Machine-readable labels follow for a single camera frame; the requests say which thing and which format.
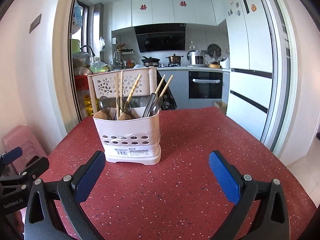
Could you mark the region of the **small desk fan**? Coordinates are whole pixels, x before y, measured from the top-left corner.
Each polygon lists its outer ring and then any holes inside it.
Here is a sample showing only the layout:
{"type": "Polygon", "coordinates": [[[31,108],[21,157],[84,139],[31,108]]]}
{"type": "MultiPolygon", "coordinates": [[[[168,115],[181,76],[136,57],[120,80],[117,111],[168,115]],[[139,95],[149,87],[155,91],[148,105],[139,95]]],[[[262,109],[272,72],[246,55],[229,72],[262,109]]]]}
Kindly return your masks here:
{"type": "Polygon", "coordinates": [[[220,60],[222,57],[222,50],[217,44],[210,44],[207,48],[207,54],[210,57],[208,65],[210,68],[221,68],[220,60]]]}

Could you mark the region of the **black built-in oven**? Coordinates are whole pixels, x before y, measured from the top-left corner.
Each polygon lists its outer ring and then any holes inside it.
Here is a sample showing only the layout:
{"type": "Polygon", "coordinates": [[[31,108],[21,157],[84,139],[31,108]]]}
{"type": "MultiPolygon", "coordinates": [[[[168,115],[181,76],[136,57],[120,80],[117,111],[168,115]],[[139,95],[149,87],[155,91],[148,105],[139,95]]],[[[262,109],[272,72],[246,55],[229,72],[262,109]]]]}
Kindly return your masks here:
{"type": "Polygon", "coordinates": [[[223,74],[221,72],[189,71],[190,99],[221,99],[223,74]]]}

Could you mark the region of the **white plastic utensil holder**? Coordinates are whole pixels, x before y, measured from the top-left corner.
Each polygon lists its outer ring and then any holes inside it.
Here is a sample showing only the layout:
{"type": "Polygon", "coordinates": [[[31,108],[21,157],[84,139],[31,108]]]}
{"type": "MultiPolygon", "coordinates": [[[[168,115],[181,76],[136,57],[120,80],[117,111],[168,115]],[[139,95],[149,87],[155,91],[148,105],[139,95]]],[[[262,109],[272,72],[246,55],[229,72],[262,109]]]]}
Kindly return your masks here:
{"type": "Polygon", "coordinates": [[[118,120],[108,120],[103,111],[93,115],[103,145],[106,161],[155,165],[161,159],[159,114],[142,117],[144,107],[132,110],[135,119],[123,113],[118,120]]]}

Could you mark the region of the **pink plastic stool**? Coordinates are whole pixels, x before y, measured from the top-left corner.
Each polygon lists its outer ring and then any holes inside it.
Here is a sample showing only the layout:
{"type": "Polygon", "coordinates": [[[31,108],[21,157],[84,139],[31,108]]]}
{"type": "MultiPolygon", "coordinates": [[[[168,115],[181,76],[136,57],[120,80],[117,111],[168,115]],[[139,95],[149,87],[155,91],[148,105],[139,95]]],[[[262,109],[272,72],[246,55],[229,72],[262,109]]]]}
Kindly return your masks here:
{"type": "Polygon", "coordinates": [[[46,152],[29,126],[16,126],[2,138],[2,144],[5,152],[13,150],[16,147],[22,149],[22,156],[12,163],[17,173],[20,173],[36,159],[47,157],[46,152]]]}

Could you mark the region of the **black range hood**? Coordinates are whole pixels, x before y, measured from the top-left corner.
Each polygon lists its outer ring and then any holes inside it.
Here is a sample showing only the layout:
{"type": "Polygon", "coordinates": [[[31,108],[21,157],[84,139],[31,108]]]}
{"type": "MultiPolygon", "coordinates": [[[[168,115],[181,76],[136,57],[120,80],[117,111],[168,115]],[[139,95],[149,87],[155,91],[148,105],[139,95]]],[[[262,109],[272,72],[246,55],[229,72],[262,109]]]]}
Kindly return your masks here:
{"type": "Polygon", "coordinates": [[[141,53],[185,50],[185,23],[160,23],[134,27],[141,53]]]}

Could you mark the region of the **plain wooden chopstick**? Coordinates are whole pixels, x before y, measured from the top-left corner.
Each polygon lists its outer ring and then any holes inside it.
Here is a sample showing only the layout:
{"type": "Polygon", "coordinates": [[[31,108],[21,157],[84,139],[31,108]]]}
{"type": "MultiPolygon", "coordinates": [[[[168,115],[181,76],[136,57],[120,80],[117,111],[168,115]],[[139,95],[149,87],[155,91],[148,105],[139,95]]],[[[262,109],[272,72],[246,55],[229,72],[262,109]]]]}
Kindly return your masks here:
{"type": "Polygon", "coordinates": [[[119,94],[119,99],[120,99],[120,115],[122,115],[123,110],[123,103],[122,103],[122,98],[123,98],[123,71],[120,72],[120,94],[119,94]]]}
{"type": "Polygon", "coordinates": [[[117,103],[117,98],[119,96],[119,77],[118,77],[118,72],[116,72],[115,74],[115,84],[116,84],[116,120],[118,120],[118,117],[119,117],[119,106],[118,106],[118,103],[117,103]]]}

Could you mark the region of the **white upper cabinets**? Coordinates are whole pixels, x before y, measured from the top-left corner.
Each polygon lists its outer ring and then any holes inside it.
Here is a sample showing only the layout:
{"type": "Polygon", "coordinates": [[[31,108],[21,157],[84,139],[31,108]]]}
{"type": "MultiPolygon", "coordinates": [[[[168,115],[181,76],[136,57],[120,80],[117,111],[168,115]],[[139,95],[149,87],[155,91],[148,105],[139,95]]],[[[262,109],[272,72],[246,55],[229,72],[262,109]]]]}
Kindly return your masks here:
{"type": "Polygon", "coordinates": [[[112,3],[112,30],[150,24],[217,25],[212,0],[121,0],[112,3]]]}

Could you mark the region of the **cardboard box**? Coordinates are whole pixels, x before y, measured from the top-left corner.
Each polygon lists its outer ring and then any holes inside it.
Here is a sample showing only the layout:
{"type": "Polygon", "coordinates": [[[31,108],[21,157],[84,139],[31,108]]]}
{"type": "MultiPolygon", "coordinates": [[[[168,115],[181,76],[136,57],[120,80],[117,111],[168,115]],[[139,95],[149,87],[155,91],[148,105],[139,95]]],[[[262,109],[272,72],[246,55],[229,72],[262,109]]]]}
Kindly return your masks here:
{"type": "Polygon", "coordinates": [[[223,113],[224,115],[226,115],[226,112],[227,112],[227,104],[226,104],[226,103],[224,103],[224,102],[222,102],[222,101],[220,101],[220,102],[214,102],[214,106],[215,106],[216,108],[218,108],[221,113],[223,113]]]}

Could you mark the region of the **black wok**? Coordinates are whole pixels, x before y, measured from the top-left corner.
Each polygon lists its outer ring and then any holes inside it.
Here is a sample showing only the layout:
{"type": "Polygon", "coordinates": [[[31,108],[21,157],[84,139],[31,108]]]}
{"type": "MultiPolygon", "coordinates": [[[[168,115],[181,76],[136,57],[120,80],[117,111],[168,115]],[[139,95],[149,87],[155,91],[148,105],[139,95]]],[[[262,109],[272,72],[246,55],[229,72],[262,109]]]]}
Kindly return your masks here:
{"type": "Polygon", "coordinates": [[[143,56],[142,62],[145,67],[154,67],[154,66],[159,66],[160,59],[143,56]]]}

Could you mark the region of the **wooden chopstick in holder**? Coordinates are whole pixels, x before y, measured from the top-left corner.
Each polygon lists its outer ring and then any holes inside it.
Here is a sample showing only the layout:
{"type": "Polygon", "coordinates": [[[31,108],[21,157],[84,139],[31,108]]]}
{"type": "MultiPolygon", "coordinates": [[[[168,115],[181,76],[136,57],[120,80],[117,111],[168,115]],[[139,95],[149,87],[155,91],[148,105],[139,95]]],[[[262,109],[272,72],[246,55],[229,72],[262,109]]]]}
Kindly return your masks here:
{"type": "MultiPolygon", "coordinates": [[[[161,91],[159,97],[162,97],[164,95],[164,93],[166,92],[167,88],[169,87],[169,84],[171,83],[172,79],[173,79],[174,75],[171,75],[166,83],[166,85],[164,86],[163,90],[161,91]]],[[[164,82],[165,79],[165,75],[163,75],[162,79],[161,79],[161,84],[164,82]]]]}
{"type": "Polygon", "coordinates": [[[162,79],[161,79],[161,81],[159,82],[159,84],[158,84],[158,86],[157,86],[157,88],[156,88],[156,90],[155,90],[155,92],[154,92],[154,93],[156,94],[156,96],[157,96],[157,94],[158,94],[158,91],[159,91],[160,88],[161,88],[161,85],[162,85],[164,79],[165,79],[165,74],[162,76],[162,79]]]}

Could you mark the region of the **spiral-grip wooden chopstick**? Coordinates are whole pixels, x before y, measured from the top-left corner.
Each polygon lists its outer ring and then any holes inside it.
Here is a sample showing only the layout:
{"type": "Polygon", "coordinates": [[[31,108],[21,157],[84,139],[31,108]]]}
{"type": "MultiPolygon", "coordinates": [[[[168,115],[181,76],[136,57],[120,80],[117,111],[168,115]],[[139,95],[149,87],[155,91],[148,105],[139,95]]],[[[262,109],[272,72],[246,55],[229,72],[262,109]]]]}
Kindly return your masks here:
{"type": "Polygon", "coordinates": [[[141,78],[141,74],[139,74],[138,76],[137,76],[137,78],[136,78],[136,80],[135,80],[135,83],[133,84],[133,86],[132,86],[132,88],[131,88],[131,90],[130,90],[130,93],[129,93],[129,95],[128,95],[128,97],[127,97],[127,100],[126,100],[126,102],[125,102],[125,108],[127,108],[128,107],[128,105],[130,104],[130,101],[131,101],[131,98],[132,98],[132,96],[133,96],[133,94],[134,94],[134,92],[135,92],[135,90],[136,90],[136,87],[138,86],[138,83],[139,83],[139,81],[140,81],[140,78],[141,78]]]}

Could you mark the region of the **black chopstick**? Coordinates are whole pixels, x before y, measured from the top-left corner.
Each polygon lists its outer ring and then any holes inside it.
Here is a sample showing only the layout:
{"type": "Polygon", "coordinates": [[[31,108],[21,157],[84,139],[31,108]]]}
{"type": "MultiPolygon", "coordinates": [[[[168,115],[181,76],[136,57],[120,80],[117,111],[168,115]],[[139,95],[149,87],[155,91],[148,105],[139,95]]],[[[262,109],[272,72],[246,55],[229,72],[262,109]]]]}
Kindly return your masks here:
{"type": "Polygon", "coordinates": [[[150,97],[149,97],[149,99],[148,99],[148,102],[147,102],[147,104],[146,104],[146,107],[145,107],[145,109],[144,109],[143,118],[149,116],[149,114],[150,114],[150,109],[151,109],[151,106],[152,106],[152,104],[153,104],[153,101],[154,101],[155,97],[156,97],[156,94],[155,94],[155,93],[151,93],[151,95],[150,95],[150,97]]]}

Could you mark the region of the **large dark metal spoon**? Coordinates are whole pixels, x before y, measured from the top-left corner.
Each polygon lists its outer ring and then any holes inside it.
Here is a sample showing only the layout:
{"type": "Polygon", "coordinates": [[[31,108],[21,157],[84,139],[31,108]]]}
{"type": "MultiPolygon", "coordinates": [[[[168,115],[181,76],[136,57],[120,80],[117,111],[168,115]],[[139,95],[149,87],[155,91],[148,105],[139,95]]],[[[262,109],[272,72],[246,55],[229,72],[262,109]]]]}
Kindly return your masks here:
{"type": "Polygon", "coordinates": [[[99,107],[100,110],[106,114],[108,120],[112,120],[112,116],[110,115],[111,104],[106,96],[101,96],[99,99],[99,107]]]}

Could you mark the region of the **silver rice cooker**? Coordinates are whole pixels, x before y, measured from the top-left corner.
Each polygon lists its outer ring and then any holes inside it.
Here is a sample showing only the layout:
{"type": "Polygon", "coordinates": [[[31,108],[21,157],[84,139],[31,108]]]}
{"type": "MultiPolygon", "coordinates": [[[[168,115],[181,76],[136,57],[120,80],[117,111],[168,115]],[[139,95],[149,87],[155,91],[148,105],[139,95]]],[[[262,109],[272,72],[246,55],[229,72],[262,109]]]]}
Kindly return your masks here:
{"type": "Polygon", "coordinates": [[[206,54],[205,50],[191,50],[187,53],[187,59],[191,66],[206,67],[206,54]]]}

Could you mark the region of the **white refrigerator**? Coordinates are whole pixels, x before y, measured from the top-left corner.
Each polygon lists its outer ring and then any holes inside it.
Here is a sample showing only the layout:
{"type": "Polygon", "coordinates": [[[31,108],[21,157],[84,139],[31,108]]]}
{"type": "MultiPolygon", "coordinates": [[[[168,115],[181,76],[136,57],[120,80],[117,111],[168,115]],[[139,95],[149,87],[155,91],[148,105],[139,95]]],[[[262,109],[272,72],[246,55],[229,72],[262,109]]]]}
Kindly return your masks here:
{"type": "Polygon", "coordinates": [[[260,140],[272,92],[273,51],[261,0],[222,0],[229,39],[227,116],[260,140]]]}

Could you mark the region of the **small dark metal spoon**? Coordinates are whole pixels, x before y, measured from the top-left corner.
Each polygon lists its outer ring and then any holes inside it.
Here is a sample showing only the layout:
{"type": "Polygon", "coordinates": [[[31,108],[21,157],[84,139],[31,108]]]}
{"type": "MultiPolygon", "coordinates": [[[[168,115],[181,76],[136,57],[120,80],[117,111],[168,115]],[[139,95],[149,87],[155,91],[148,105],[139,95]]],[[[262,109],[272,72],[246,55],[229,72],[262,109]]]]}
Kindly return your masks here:
{"type": "Polygon", "coordinates": [[[116,102],[120,108],[120,110],[130,116],[131,119],[135,119],[136,117],[132,114],[130,103],[123,97],[117,97],[116,102]]]}

